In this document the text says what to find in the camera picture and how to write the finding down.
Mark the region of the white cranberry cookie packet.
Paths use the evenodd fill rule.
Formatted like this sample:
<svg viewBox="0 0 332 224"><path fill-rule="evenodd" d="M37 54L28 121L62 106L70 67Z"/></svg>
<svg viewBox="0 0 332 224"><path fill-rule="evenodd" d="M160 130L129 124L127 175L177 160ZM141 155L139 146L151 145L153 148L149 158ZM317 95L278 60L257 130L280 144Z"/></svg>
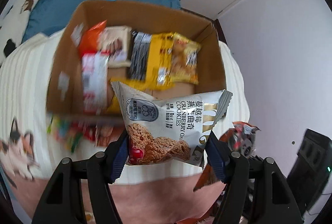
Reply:
<svg viewBox="0 0 332 224"><path fill-rule="evenodd" d="M112 82L129 136L129 165L173 159L200 166L213 127L232 99L227 90L158 100L122 82Z"/></svg>

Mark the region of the bear print pillow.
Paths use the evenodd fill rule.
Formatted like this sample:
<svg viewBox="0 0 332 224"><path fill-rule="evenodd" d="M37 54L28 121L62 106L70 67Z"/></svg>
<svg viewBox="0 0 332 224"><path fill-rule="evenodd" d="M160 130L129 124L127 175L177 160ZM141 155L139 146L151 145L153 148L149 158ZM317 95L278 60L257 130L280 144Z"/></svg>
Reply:
<svg viewBox="0 0 332 224"><path fill-rule="evenodd" d="M21 45L30 14L39 0L16 0L1 22L1 61Z"/></svg>

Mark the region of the brown cardboard box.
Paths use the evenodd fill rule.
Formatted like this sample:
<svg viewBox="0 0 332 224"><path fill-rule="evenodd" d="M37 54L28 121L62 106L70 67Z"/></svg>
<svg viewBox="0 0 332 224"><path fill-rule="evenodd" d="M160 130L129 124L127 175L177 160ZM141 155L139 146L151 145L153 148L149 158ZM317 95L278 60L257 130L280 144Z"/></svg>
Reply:
<svg viewBox="0 0 332 224"><path fill-rule="evenodd" d="M147 90L147 94L169 99L226 88L217 32L208 19L183 10L137 1L88 0L72 14L56 49L47 93L48 112L83 116L81 60L74 38L102 21L106 21L108 26L129 26L149 34L178 32L202 45L198 53L197 85L176 83L169 90Z"/></svg>

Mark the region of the yellow snack packet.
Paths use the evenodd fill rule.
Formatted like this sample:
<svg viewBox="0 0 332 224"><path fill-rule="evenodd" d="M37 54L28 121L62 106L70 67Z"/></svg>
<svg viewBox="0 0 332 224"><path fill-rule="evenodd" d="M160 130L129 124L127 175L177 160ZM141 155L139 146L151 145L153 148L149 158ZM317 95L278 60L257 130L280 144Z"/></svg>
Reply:
<svg viewBox="0 0 332 224"><path fill-rule="evenodd" d="M145 82L143 82L143 81L130 80L130 79L122 78L122 77L112 77L109 80L109 84L111 85L112 82L117 82L117 81L122 82L123 84L130 86L139 91L143 91L143 92L152 91L152 89L148 88L147 84L145 84ZM115 94L111 98L110 104L109 104L106 112L113 113L113 114L120 113L119 102L118 102L118 99Z"/></svg>

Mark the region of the black yellow snack bag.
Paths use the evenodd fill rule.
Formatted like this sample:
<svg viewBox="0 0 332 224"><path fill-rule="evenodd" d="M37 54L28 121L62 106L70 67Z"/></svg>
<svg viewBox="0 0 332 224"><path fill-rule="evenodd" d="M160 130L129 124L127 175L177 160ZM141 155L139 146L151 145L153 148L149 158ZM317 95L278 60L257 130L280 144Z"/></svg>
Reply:
<svg viewBox="0 0 332 224"><path fill-rule="evenodd" d="M132 31L132 44L129 85L140 91L172 88L173 33Z"/></svg>

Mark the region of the white Franzzi cookie pack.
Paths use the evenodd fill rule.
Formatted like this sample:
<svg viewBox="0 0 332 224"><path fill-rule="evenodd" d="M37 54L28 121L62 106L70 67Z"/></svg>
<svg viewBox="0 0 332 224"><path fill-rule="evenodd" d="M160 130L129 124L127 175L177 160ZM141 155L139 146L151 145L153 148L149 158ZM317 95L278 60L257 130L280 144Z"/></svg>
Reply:
<svg viewBox="0 0 332 224"><path fill-rule="evenodd" d="M99 51L108 55L109 68L130 67L131 27L106 27L98 36Z"/></svg>

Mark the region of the orange snack bag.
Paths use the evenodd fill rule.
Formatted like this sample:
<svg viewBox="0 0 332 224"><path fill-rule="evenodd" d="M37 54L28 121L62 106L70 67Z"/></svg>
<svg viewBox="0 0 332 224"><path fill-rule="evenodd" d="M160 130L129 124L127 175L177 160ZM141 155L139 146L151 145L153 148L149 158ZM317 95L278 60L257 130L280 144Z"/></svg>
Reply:
<svg viewBox="0 0 332 224"><path fill-rule="evenodd" d="M79 56L82 58L85 54L95 54L99 48L99 36L106 28L107 20L97 23L87 30L78 46Z"/></svg>

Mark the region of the striped cat print blanket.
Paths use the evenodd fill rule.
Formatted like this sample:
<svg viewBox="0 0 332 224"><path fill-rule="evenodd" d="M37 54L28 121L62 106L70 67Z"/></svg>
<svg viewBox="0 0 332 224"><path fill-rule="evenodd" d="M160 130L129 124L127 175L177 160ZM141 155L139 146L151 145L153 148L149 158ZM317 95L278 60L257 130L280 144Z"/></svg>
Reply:
<svg viewBox="0 0 332 224"><path fill-rule="evenodd" d="M1 139L9 138L12 121L21 133L31 132L38 163L32 179L9 171L3 175L16 206L32 217L60 160L69 152L47 133L48 82L62 32L42 33L20 45L1 66ZM216 182L194 190L202 169L172 160L157 165L127 165L110 191L124 223L174 223L202 217L224 190Z"/></svg>

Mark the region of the yellow chips bag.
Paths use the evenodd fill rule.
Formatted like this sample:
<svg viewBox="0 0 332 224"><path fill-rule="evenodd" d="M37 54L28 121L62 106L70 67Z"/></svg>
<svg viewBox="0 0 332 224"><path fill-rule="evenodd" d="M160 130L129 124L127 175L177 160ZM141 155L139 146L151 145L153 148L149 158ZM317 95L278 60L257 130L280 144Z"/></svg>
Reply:
<svg viewBox="0 0 332 224"><path fill-rule="evenodd" d="M201 45L178 33L172 40L171 81L198 84L196 67Z"/></svg>

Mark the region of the red white snack packet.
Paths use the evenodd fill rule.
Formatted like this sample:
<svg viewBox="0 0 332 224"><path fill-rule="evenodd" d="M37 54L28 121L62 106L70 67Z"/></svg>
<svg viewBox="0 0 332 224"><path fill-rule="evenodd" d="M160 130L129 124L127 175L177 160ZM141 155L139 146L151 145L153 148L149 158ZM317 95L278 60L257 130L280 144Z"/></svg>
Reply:
<svg viewBox="0 0 332 224"><path fill-rule="evenodd" d="M83 110L99 115L107 106L106 53L84 54L82 57Z"/></svg>

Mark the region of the orange panda snack packet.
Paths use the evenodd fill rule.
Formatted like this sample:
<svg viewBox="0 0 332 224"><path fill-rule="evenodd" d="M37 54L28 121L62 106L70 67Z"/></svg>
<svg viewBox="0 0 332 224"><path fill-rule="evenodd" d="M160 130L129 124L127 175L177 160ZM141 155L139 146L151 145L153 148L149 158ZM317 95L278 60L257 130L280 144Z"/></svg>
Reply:
<svg viewBox="0 0 332 224"><path fill-rule="evenodd" d="M247 159L254 157L256 132L260 131L260 129L242 121L236 121L232 124L233 128L226 131L219 140L226 143L231 151L236 151ZM204 186L214 184L217 181L216 173L208 161L193 191L196 192Z"/></svg>

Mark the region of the colourful candy ball bag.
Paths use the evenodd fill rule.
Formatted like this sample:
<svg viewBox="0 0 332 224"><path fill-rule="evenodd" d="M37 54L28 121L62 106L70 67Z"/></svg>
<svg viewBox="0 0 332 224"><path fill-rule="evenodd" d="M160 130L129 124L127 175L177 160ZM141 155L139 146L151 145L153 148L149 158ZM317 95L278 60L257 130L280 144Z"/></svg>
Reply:
<svg viewBox="0 0 332 224"><path fill-rule="evenodd" d="M61 119L55 115L51 117L47 133L71 154L75 152L83 138L83 131L76 122Z"/></svg>

